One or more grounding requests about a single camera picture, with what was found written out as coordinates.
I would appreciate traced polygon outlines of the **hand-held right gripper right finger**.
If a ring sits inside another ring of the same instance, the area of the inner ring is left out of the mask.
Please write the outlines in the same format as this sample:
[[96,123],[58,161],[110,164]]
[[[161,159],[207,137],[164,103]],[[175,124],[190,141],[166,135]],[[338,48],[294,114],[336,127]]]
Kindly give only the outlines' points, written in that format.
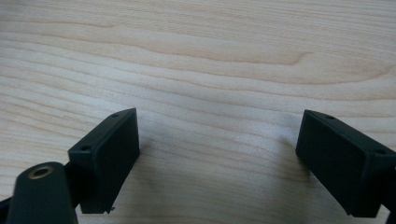
[[396,217],[396,152],[343,121],[306,110],[296,155],[353,217]]

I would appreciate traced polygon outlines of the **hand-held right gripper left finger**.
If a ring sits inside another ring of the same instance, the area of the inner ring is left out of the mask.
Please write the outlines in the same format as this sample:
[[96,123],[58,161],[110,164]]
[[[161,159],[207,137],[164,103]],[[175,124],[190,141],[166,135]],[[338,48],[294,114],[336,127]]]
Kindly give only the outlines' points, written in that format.
[[139,155],[136,110],[104,119],[68,150],[73,205],[84,214],[110,212]]

